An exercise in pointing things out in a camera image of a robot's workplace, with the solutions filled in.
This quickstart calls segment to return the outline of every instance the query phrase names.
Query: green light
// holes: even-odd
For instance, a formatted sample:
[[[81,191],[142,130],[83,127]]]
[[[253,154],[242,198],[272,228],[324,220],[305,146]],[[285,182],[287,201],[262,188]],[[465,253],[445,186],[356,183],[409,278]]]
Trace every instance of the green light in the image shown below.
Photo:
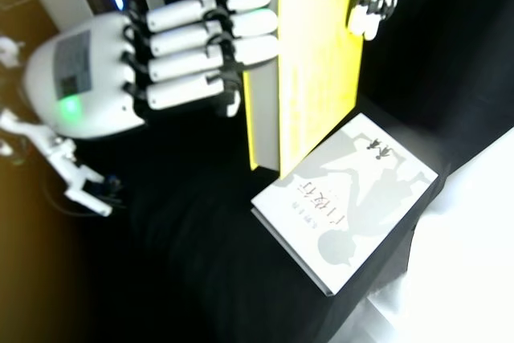
[[[69,96],[59,102],[61,114],[65,120],[78,121],[82,116],[82,107],[78,96]]]

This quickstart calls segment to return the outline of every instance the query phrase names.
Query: human silhouette on book cover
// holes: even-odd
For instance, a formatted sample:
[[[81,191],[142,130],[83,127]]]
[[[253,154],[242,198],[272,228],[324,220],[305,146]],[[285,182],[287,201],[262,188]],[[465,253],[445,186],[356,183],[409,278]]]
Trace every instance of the human silhouette on book cover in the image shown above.
[[[340,142],[337,147],[326,146],[319,148],[320,152],[314,153],[309,158],[309,163],[301,165],[295,174],[302,178],[320,178],[328,174],[348,174],[351,178],[349,191],[349,204],[346,208],[348,230],[330,229],[323,233],[318,240],[318,249],[322,258],[332,265],[348,264],[355,255],[357,248],[353,236],[379,236],[391,231],[393,223],[384,223],[384,220],[402,204],[402,200],[413,195],[412,186],[417,182],[425,182],[430,185],[430,180],[423,172],[410,180],[399,179],[398,170],[406,159],[393,149],[382,145],[377,139],[368,138],[360,134],[355,138],[349,137],[344,132],[339,132],[336,139]],[[366,140],[366,147],[357,147],[356,143]],[[338,163],[347,165],[348,156],[357,152],[368,152],[369,159],[378,161],[396,158],[393,168],[384,168],[378,180],[374,181],[367,194],[359,201],[361,193],[361,176],[358,170],[352,168],[334,169]],[[293,176],[285,178],[280,186],[288,186],[292,183]]]

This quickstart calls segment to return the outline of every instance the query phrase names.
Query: yellow book cover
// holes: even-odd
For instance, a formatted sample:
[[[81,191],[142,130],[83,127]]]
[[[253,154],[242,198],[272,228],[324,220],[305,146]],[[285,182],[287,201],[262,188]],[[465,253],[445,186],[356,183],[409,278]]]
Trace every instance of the yellow book cover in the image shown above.
[[[263,165],[259,152],[270,150],[259,147],[274,147],[273,141],[259,143],[270,132],[278,135],[272,150],[278,168],[268,167],[287,176],[355,106],[363,38],[346,28],[349,1],[271,2],[279,16],[279,57],[267,69],[244,75],[252,168]],[[276,128],[269,127],[273,121]],[[259,127],[263,122],[267,128]]]

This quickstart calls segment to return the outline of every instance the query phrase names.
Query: back of robotic hand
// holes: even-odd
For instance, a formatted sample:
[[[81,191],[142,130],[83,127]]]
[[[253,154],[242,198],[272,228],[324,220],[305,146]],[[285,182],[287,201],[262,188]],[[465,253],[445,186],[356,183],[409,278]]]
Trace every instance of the back of robotic hand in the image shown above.
[[[184,0],[103,14],[41,46],[24,88],[42,122],[71,138],[134,129],[152,110],[241,102],[240,73],[278,54],[271,0]]]

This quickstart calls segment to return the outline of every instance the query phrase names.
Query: book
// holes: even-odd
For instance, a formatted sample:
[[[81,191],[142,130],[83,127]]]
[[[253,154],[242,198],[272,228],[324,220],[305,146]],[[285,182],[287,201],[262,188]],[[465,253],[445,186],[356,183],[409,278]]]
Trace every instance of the book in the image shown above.
[[[350,0],[271,0],[279,56],[243,75],[251,168],[283,178],[352,110],[361,36],[346,28]]]
[[[437,176],[359,114],[257,195],[252,212],[331,296]]]

